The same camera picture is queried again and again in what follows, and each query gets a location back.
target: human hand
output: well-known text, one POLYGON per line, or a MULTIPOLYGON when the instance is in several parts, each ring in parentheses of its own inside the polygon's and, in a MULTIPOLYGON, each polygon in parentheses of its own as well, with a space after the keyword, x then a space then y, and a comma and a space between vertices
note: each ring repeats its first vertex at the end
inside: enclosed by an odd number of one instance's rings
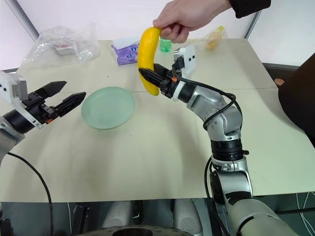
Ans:
POLYGON ((173 0, 153 21, 153 25, 162 29, 162 38, 170 39, 173 43, 184 43, 189 31, 207 25, 230 7, 229 0, 173 0))

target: black sleeve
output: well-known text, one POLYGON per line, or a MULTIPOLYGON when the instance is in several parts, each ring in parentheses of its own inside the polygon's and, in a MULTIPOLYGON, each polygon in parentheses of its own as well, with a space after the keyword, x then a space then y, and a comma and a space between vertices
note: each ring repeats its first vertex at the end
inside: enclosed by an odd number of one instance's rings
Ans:
POLYGON ((270 7, 271 0, 229 0, 236 18, 248 16, 254 12, 270 7))

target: table surface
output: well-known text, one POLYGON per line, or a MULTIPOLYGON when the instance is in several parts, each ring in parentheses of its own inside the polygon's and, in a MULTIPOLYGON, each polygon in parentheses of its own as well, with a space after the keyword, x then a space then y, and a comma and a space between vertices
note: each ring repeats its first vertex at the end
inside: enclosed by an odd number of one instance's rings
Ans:
MULTIPOLYGON (((181 102, 145 92, 136 64, 116 66, 109 41, 100 57, 86 65, 22 72, 29 91, 67 80, 56 105, 69 93, 120 86, 132 92, 136 109, 125 124, 110 130, 88 127, 80 107, 43 129, 33 129, 13 153, 43 175, 53 202, 117 201, 205 197, 203 173, 210 140, 202 120, 181 102)), ((249 43, 224 41, 213 52, 196 51, 193 79, 234 93, 242 108, 242 143, 255 195, 315 190, 315 149, 284 114, 278 89, 249 43)), ((172 55, 157 52, 156 62, 170 67, 172 55)), ((10 111, 1 102, 0 114, 10 111)), ((46 202, 40 180, 20 160, 6 156, 0 170, 3 202, 46 202)))

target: plate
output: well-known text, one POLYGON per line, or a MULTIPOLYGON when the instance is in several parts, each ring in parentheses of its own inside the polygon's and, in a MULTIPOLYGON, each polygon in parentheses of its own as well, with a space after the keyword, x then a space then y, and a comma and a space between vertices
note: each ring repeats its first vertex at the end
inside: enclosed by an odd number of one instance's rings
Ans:
POLYGON ((125 123, 133 114, 135 101, 124 88, 101 88, 83 102, 81 115, 95 129, 111 129, 125 123))

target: clear plastic bag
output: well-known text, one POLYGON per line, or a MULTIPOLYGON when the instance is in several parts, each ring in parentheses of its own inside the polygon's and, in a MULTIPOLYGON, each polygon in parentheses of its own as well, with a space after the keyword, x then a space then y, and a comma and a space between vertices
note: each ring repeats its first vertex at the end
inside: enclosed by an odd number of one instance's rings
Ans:
POLYGON ((58 26, 42 31, 21 67, 86 63, 97 57, 100 45, 91 25, 84 31, 58 26))
POLYGON ((227 38, 226 30, 223 26, 219 26, 202 39, 196 40, 194 44, 197 47, 202 47, 202 50, 211 51, 218 47, 221 40, 225 38, 227 38))

